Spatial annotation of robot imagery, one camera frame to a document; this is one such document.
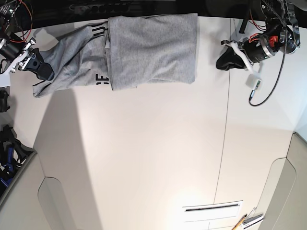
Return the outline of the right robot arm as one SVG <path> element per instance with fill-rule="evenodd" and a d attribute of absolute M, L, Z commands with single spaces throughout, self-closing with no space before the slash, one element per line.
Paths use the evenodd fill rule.
<path fill-rule="evenodd" d="M 43 81 L 50 81 L 55 74 L 50 64 L 46 63 L 38 48 L 33 48 L 36 40 L 28 39 L 24 34 L 17 36 L 10 27 L 17 26 L 16 11 L 23 5 L 33 21 L 33 13 L 22 0 L 11 0 L 0 5 L 0 74 L 15 73 L 17 70 L 29 71 Z"/>

